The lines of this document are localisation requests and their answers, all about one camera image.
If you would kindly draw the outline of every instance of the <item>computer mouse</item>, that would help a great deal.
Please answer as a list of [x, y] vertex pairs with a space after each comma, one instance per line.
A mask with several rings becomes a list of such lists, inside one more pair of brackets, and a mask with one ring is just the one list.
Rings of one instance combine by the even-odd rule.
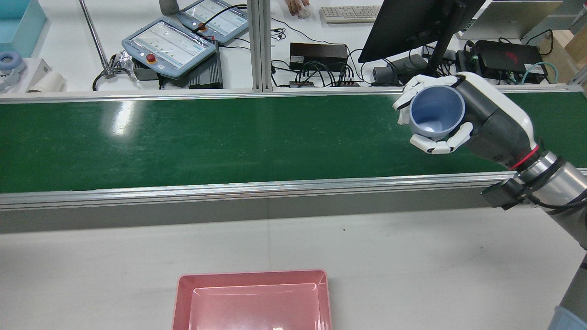
[[300, 9], [298, 12], [298, 17], [302, 18], [302, 19], [306, 19], [310, 16], [311, 16], [311, 14], [310, 14], [309, 6], [306, 6], [306, 7], [302, 6], [302, 9]]

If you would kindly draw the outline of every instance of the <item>white table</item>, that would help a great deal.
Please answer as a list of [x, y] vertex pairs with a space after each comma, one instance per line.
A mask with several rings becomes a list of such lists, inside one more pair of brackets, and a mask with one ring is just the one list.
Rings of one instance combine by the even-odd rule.
[[526, 207], [4, 234], [0, 328], [170, 329], [182, 274], [323, 268], [334, 330], [545, 329], [584, 255]]
[[[31, 57], [43, 58], [53, 70], [64, 76], [66, 86], [62, 89], [63, 91], [89, 92], [94, 78], [102, 71], [102, 67], [79, 3], [71, 0], [39, 0], [39, 2], [48, 20]], [[242, 1], [230, 0], [227, 2], [237, 4]], [[381, 0], [369, 0], [361, 5], [378, 5], [381, 2]], [[180, 8], [183, 8], [192, 3], [192, 0], [179, 0], [178, 3]], [[321, 22], [320, 7], [340, 4], [340, 2], [332, 0], [314, 0], [309, 7], [312, 16], [308, 19], [298, 19], [290, 16], [283, 0], [271, 0], [271, 16], [287, 22], [311, 38], [345, 43], [351, 50], [362, 48], [373, 26], [372, 23], [328, 25]], [[124, 38], [161, 16], [156, 0], [86, 0], [86, 5], [107, 56], [122, 51], [121, 41]], [[272, 21], [271, 26], [272, 28], [285, 27], [275, 21]], [[290, 42], [312, 43], [312, 41], [287, 27], [285, 28], [287, 38], [282, 41], [273, 40], [272, 57], [289, 62]], [[241, 38], [248, 40], [248, 33], [242, 35]], [[243, 41], [233, 41], [229, 46], [248, 47], [248, 44]], [[226, 89], [250, 89], [252, 86], [250, 52], [241, 48], [221, 48], [220, 54], [224, 87]], [[355, 63], [359, 55], [360, 52], [353, 54]], [[367, 81], [372, 80], [370, 73], [374, 66], [384, 66], [384, 62], [375, 61], [365, 65], [363, 73]], [[280, 71], [275, 75], [275, 79], [283, 80], [285, 83], [293, 80], [294, 76], [290, 72]], [[118, 92], [124, 90], [154, 91], [156, 89], [157, 82], [133, 83], [125, 76], [102, 80], [99, 86], [100, 91]]]
[[[66, 79], [68, 92], [89, 92], [94, 78], [102, 71], [100, 58], [76, 0], [39, 0], [47, 23], [31, 57], [43, 58]], [[179, 0], [180, 8], [192, 0]], [[106, 55], [123, 50], [121, 42], [136, 30], [161, 17], [157, 0], [86, 0], [97, 34]], [[221, 49], [224, 87], [252, 86], [251, 57], [246, 49]], [[127, 77], [103, 81], [99, 90], [154, 90], [157, 82], [133, 83]]]

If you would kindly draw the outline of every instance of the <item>red emergency stop button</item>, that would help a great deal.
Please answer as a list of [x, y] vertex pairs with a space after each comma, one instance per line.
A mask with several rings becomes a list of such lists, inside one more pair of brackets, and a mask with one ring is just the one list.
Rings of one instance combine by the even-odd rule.
[[154, 54], [147, 55], [147, 63], [153, 64], [157, 61]]

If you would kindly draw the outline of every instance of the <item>teal cable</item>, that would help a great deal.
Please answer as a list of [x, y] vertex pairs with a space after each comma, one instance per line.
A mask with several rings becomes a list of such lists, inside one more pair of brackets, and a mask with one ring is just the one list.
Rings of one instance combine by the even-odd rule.
[[556, 66], [554, 66], [554, 64], [548, 63], [548, 62], [538, 62], [538, 63], [532, 65], [528, 70], [526, 70], [526, 73], [522, 77], [522, 81], [520, 81], [519, 84], [523, 85], [524, 82], [526, 81], [526, 77], [528, 77], [528, 74], [530, 73], [530, 71], [532, 71], [533, 68], [535, 68], [541, 64], [548, 65], [554, 70], [554, 82], [553, 83], [557, 83], [558, 82], [558, 70], [556, 69]]

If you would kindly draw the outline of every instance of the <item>light blue box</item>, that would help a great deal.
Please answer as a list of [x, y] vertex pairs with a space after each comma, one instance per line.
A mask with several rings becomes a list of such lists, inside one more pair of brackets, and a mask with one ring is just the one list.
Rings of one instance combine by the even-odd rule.
[[2, 0], [0, 52], [13, 51], [30, 58], [46, 20], [38, 0]]

